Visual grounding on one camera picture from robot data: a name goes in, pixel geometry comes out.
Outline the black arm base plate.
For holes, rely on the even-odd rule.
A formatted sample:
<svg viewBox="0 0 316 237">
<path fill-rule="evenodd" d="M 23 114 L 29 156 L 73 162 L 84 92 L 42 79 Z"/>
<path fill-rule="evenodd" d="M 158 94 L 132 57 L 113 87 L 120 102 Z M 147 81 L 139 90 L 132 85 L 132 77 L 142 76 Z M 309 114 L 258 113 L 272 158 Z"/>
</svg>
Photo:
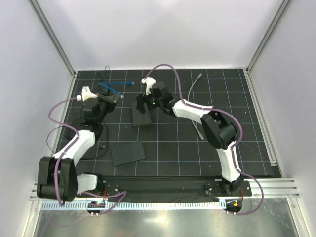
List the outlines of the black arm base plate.
<svg viewBox="0 0 316 237">
<path fill-rule="evenodd" d="M 180 203 L 214 201 L 216 198 L 241 198 L 252 196 L 248 181 L 243 181 L 236 191 L 228 191 L 220 179 L 203 177 L 132 177 L 104 181 L 96 194 L 114 195 L 127 191 L 124 202 Z"/>
</svg>

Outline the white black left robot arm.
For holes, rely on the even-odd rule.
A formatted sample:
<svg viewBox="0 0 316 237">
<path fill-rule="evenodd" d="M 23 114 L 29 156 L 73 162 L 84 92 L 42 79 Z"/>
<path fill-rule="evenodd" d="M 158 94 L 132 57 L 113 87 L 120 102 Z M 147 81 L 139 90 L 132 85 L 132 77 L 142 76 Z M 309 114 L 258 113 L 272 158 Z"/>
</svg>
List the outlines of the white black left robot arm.
<svg viewBox="0 0 316 237">
<path fill-rule="evenodd" d="M 88 87 L 84 87 L 81 94 L 73 98 L 83 103 L 82 120 L 77 127 L 60 124 L 74 132 L 72 139 L 54 155 L 40 159 L 37 184 L 39 198 L 57 200 L 63 205 L 85 192 L 94 198 L 103 195 L 105 185 L 101 174 L 89 172 L 77 175 L 76 165 L 98 141 L 103 132 L 105 115 L 111 113 L 122 98 L 120 93 L 92 93 Z"/>
</svg>

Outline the black network switch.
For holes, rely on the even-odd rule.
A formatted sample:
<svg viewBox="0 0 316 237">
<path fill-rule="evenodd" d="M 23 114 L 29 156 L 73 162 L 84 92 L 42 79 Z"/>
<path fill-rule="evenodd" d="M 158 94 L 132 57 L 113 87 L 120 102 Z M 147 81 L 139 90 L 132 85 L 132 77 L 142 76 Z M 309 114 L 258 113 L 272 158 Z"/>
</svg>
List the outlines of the black network switch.
<svg viewBox="0 0 316 237">
<path fill-rule="evenodd" d="M 145 113 L 141 113 L 136 108 L 137 102 L 131 103 L 133 126 L 136 128 L 152 125 L 151 113 L 148 110 L 147 104 L 144 104 Z"/>
<path fill-rule="evenodd" d="M 144 160 L 145 152 L 143 144 L 140 141 L 121 144 L 111 148 L 113 165 L 119 166 Z"/>
</svg>

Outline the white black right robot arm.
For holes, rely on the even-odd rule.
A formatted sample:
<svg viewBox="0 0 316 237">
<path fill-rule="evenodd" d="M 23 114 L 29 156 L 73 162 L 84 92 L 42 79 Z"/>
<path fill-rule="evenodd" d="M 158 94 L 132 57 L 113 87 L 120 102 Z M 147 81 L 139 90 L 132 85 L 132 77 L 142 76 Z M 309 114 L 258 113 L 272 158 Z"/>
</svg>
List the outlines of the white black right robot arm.
<svg viewBox="0 0 316 237">
<path fill-rule="evenodd" d="M 145 92 L 136 97 L 140 113 L 160 108 L 165 114 L 189 119 L 202 125 L 209 144 L 217 150 L 221 170 L 222 189 L 229 196 L 235 195 L 243 182 L 236 155 L 237 126 L 228 113 L 212 106 L 202 106 L 174 97 L 163 82 L 151 77 L 143 78 Z"/>
</svg>

